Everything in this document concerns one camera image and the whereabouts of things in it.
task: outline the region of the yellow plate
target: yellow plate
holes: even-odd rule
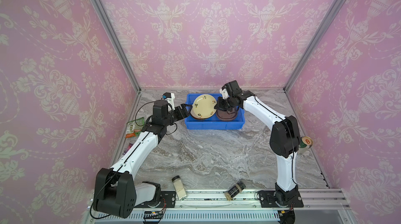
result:
[[[216,99],[210,94],[198,96],[192,104],[192,111],[197,118],[210,118],[216,112]]]

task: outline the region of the black mounting plate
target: black mounting plate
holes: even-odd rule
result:
[[[276,202],[276,197],[274,196],[274,190],[271,191],[258,191],[258,200],[260,201],[260,205],[262,208],[268,208],[268,207],[290,207],[290,206],[279,206]],[[293,198],[292,201],[292,206],[293,207],[303,207],[303,202],[301,195],[299,192],[296,193],[295,197]]]
[[[175,196],[176,196],[176,192],[175,191],[162,191],[161,194],[161,201],[159,203],[159,205],[157,205],[156,207],[150,207],[147,204],[147,201],[135,206],[134,208],[163,208],[163,204],[164,201],[162,198],[164,198],[166,200],[166,208],[174,208],[175,207]]]

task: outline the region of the gray marble countertop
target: gray marble countertop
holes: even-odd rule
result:
[[[175,106],[185,103],[188,93],[218,93],[217,90],[142,90],[139,106],[160,99],[165,92],[175,93]],[[293,115],[281,89],[253,90],[274,110]],[[152,105],[144,106],[138,118],[152,114]],[[274,188],[277,179],[276,156],[269,146],[270,130],[258,118],[245,112],[241,130],[188,130],[184,121],[166,135],[148,155],[134,181],[160,183],[173,189],[171,179],[179,175],[186,188],[230,188],[242,179],[247,188]],[[175,126],[169,126],[171,132]],[[326,187],[311,151],[299,155],[296,180],[300,188]]]

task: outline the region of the jar lid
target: jar lid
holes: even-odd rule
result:
[[[177,176],[175,176],[174,178],[172,178],[171,180],[174,182],[176,179],[179,179],[179,178],[180,178],[180,176],[177,175]]]

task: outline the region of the pink wallpaper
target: pink wallpaper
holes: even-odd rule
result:
[[[283,87],[333,0],[102,0],[142,88]]]
[[[0,223],[77,224],[134,91],[89,0],[0,0]]]
[[[401,0],[346,0],[290,97],[360,224],[401,218]]]

